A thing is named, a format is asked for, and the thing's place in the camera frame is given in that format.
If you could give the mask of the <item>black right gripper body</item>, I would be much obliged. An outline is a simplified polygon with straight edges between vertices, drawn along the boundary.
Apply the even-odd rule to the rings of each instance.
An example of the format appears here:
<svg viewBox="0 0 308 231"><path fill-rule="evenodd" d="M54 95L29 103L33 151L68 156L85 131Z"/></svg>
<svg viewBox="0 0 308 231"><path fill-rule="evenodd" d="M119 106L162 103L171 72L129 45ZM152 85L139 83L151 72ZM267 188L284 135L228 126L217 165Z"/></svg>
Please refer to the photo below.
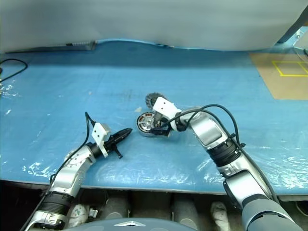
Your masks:
<svg viewBox="0 0 308 231"><path fill-rule="evenodd" d="M161 119L160 121L160 127L161 127L161 135L170 135L173 131L171 123L173 123L174 120L167 120L167 119Z"/></svg>

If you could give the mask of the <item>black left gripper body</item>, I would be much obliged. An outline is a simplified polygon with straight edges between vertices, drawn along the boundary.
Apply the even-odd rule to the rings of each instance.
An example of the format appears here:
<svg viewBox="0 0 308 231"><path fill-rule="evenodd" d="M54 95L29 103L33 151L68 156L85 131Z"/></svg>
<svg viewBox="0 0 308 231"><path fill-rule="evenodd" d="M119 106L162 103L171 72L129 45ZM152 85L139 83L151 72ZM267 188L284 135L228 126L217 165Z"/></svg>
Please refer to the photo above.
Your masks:
<svg viewBox="0 0 308 231"><path fill-rule="evenodd" d="M112 151L118 153L117 141L118 141L118 136L111 135L109 139L105 141L103 144L103 153L108 154L109 152L112 152Z"/></svg>

